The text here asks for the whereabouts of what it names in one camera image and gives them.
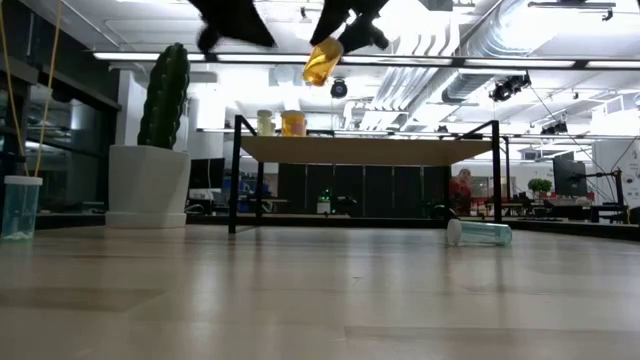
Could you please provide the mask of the large orange medicine bottle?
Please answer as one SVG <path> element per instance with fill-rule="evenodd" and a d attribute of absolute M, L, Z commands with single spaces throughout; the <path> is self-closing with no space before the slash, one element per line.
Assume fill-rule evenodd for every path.
<path fill-rule="evenodd" d="M 310 57 L 303 69 L 303 80 L 313 86 L 323 86 L 344 52 L 342 44 L 328 37 L 312 48 Z"/>

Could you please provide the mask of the black computer monitor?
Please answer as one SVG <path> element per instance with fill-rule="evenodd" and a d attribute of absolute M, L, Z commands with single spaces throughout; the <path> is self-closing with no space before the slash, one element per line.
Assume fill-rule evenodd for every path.
<path fill-rule="evenodd" d="M 221 189 L 225 169 L 224 158 L 194 159 L 189 176 L 190 189 Z"/>
<path fill-rule="evenodd" d="M 582 162 L 556 157 L 553 159 L 554 190 L 557 195 L 586 197 L 586 166 Z"/>

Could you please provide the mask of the white globe pendant lamp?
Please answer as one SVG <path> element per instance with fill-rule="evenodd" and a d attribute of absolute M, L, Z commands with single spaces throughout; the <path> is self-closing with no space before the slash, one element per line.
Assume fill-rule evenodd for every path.
<path fill-rule="evenodd" d="M 306 7 L 300 7 L 299 14 L 300 19 L 291 25 L 292 31 L 297 38 L 308 41 L 315 30 L 314 19 L 309 16 L 309 10 Z"/>

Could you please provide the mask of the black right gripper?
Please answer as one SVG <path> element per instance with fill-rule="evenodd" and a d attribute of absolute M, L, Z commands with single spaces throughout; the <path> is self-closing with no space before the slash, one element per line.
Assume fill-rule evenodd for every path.
<path fill-rule="evenodd" d="M 379 17 L 380 10 L 389 0 L 324 0 L 324 6 L 316 28 L 309 41 L 311 45 L 318 45 L 332 35 L 354 10 L 356 19 L 348 24 L 338 38 L 344 53 L 375 46 L 385 50 L 389 40 L 384 33 L 373 24 Z"/>

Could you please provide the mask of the green cactus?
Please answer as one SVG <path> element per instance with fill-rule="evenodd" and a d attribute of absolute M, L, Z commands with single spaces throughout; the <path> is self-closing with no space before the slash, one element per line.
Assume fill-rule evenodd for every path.
<path fill-rule="evenodd" d="M 137 135 L 139 146 L 173 149 L 189 84 L 188 51 L 181 43 L 168 46 L 151 70 Z"/>

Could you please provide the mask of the black ceiling light track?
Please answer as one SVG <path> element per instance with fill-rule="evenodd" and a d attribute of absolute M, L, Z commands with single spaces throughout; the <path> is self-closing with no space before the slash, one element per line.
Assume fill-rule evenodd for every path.
<path fill-rule="evenodd" d="M 617 6 L 615 2 L 601 2 L 595 0 L 545 0 L 529 1 L 529 8 L 539 9 L 566 9 L 579 11 L 604 11 L 603 21 L 609 21 L 613 17 L 613 9 Z"/>

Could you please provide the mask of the clear bottle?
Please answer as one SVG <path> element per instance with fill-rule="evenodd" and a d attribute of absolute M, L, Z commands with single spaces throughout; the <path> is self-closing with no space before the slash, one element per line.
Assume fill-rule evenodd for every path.
<path fill-rule="evenodd" d="M 34 239 L 38 201 L 43 179 L 6 176 L 0 242 L 31 243 Z"/>

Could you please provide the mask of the small green potted plant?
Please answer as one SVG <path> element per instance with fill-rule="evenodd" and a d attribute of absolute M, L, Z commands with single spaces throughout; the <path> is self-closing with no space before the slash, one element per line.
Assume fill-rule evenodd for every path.
<path fill-rule="evenodd" d="M 551 191 L 552 182 L 548 179 L 533 178 L 527 183 L 528 189 L 535 196 L 543 196 Z"/>

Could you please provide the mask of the small teal medicine bottle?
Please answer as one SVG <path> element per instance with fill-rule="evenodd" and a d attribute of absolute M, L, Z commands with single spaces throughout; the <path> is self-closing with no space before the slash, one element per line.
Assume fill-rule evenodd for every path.
<path fill-rule="evenodd" d="M 449 245 L 507 246 L 512 242 L 512 230 L 508 225 L 451 219 L 446 229 Z"/>

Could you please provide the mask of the white faceted plant pot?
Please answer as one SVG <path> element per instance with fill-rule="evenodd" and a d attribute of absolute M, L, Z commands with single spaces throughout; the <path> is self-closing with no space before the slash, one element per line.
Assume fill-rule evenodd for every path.
<path fill-rule="evenodd" d="M 185 152 L 113 145 L 106 225 L 120 229 L 184 227 L 190 169 L 191 159 Z"/>

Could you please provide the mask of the black partition panels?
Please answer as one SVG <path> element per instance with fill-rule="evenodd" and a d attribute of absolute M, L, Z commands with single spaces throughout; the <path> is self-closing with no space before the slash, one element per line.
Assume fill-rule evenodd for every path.
<path fill-rule="evenodd" d="M 317 199 L 331 190 L 331 215 L 351 218 L 429 218 L 444 203 L 449 167 L 280 164 L 277 196 L 283 213 L 318 215 Z"/>

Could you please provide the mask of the long ceiling light strip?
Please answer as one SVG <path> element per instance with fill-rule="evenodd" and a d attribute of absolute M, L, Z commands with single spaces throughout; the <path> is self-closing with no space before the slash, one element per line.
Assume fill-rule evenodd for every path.
<path fill-rule="evenodd" d="M 309 56 L 297 53 L 188 54 L 194 63 L 304 65 Z M 446 56 L 344 55 L 347 66 L 429 67 L 458 69 L 512 69 L 553 71 L 640 71 L 640 59 L 486 58 Z"/>

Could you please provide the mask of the small pale yellow medicine bottle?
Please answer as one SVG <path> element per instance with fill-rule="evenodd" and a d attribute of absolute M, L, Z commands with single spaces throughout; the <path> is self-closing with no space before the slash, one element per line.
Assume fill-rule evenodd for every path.
<path fill-rule="evenodd" d="M 257 111 L 257 133 L 259 136 L 273 136 L 275 134 L 273 113 L 270 110 Z"/>

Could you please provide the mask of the person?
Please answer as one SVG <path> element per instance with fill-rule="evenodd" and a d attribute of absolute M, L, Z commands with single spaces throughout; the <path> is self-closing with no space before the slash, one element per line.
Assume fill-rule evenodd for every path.
<path fill-rule="evenodd" d="M 449 196 L 454 211 L 457 215 L 468 216 L 471 212 L 472 202 L 472 175 L 471 171 L 463 168 L 452 177 L 449 183 Z"/>

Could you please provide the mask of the wooden shelf black metal legs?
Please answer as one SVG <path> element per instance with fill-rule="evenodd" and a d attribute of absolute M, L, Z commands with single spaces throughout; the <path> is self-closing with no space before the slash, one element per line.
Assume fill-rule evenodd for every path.
<path fill-rule="evenodd" d="M 258 162 L 254 223 L 261 222 L 264 164 L 343 164 L 382 166 L 445 166 L 489 151 L 494 180 L 494 221 L 501 223 L 500 122 L 487 121 L 461 135 L 439 133 L 434 140 L 344 137 L 264 137 L 248 120 L 234 117 L 228 233 L 237 231 L 240 152 L 246 150 Z"/>

